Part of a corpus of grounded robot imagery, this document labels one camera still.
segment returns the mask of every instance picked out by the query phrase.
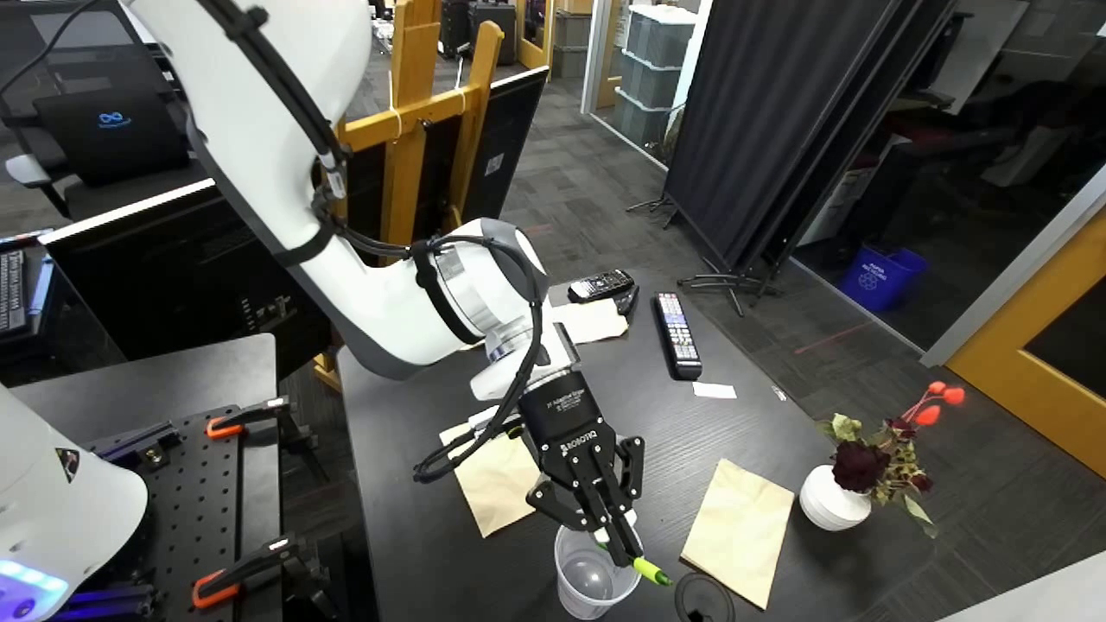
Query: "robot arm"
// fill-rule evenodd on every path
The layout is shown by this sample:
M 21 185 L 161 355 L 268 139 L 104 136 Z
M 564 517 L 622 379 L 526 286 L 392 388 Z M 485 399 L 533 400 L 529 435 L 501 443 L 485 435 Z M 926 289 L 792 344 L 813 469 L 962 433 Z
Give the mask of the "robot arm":
M 409 376 L 485 344 L 476 400 L 498 400 L 475 443 L 434 453 L 419 479 L 449 473 L 516 424 L 549 478 L 529 500 L 569 528 L 609 540 L 615 563 L 638 559 L 630 528 L 642 440 L 620 443 L 602 423 L 566 338 L 544 323 L 545 281 L 526 235 L 503 222 L 413 245 L 385 245 L 337 226 L 347 198 L 341 116 L 371 61 L 363 0 L 122 0 L 161 41 L 195 111 L 198 151 L 222 195 L 288 264 L 294 281 L 374 373 Z M 392 256 L 365 266 L 355 248 Z

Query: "dried flower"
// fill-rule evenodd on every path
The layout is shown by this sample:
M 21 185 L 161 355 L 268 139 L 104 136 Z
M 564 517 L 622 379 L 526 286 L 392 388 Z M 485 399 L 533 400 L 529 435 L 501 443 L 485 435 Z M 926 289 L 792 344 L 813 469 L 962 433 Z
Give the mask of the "dried flower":
M 930 487 L 932 487 L 932 478 L 917 473 L 917 478 L 909 478 L 909 483 L 912 483 L 917 492 L 930 492 Z
M 926 528 L 926 536 L 938 536 L 932 517 L 912 499 L 917 492 L 932 487 L 932 478 L 919 465 L 917 435 L 919 430 L 932 430 L 940 423 L 942 405 L 962 409 L 963 399 L 963 388 L 932 379 L 912 409 L 907 409 L 897 418 L 888 418 L 881 433 L 866 440 L 859 435 L 864 424 L 857 418 L 832 414 L 832 479 L 845 492 L 866 494 L 878 505 L 901 505 Z
M 840 443 L 832 458 L 832 479 L 845 492 L 866 492 L 888 469 L 890 457 L 878 447 Z

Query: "vase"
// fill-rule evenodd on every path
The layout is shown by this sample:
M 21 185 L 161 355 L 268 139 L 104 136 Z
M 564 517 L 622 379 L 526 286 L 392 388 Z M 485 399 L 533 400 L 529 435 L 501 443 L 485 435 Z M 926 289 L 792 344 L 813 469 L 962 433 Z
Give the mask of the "vase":
M 832 479 L 832 465 L 817 465 L 797 492 L 797 505 L 813 524 L 822 531 L 843 531 L 871 515 L 871 499 L 845 492 Z

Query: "white cup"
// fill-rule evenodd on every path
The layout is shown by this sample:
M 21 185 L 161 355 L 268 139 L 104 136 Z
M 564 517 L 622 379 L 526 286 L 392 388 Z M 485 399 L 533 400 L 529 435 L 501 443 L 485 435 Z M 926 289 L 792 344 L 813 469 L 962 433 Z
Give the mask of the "white cup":
M 615 567 L 590 531 L 557 528 L 554 540 L 557 599 L 574 619 L 602 619 L 642 581 L 631 567 Z

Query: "black curtain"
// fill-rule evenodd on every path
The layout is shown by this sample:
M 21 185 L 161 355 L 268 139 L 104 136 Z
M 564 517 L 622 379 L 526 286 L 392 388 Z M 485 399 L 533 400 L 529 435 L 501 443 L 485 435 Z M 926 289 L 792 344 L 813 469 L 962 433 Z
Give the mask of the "black curtain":
M 749 266 L 797 198 L 822 198 L 942 13 L 948 0 L 711 8 L 662 199 L 715 270 Z

